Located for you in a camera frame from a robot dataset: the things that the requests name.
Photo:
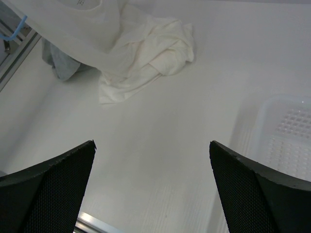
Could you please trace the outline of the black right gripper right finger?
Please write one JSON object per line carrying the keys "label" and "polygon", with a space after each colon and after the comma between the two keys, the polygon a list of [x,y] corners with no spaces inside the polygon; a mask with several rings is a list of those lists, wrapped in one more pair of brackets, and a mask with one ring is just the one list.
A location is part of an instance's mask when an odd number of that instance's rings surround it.
{"label": "black right gripper right finger", "polygon": [[286,175],[223,144],[209,145],[210,163],[231,233],[309,233],[311,183]]}

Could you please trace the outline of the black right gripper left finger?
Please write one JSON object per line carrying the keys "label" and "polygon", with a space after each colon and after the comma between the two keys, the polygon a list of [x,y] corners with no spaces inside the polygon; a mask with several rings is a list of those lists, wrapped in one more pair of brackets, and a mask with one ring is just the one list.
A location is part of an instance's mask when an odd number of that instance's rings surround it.
{"label": "black right gripper left finger", "polygon": [[0,178],[2,233],[72,233],[91,173],[96,145],[83,144]]}

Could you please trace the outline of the grey tank top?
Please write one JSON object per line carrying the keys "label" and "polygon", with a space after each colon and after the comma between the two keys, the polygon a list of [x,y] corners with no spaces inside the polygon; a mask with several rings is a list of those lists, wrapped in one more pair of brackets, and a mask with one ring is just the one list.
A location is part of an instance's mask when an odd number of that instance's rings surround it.
{"label": "grey tank top", "polygon": [[66,81],[75,73],[83,71],[80,62],[62,52],[46,39],[42,39],[42,59],[52,67],[54,75],[61,81]]}

